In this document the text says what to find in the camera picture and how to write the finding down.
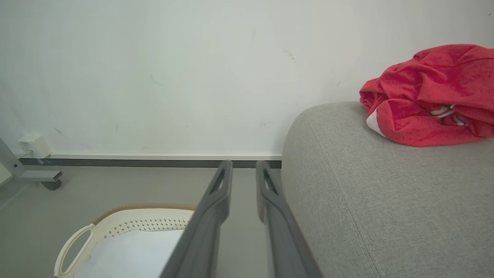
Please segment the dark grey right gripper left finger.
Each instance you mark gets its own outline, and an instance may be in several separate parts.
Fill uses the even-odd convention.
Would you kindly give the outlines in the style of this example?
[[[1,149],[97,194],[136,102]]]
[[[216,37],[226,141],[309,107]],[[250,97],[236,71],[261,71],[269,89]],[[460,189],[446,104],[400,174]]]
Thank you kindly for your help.
[[[161,278],[215,278],[221,225],[228,218],[233,162],[220,163]]]

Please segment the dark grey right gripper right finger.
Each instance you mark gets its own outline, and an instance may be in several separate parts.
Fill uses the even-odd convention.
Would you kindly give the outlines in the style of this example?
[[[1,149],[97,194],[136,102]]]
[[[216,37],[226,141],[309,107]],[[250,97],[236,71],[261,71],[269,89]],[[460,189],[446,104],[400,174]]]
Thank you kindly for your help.
[[[266,161],[256,162],[257,211],[265,226],[270,278],[322,278],[289,208],[282,187]]]

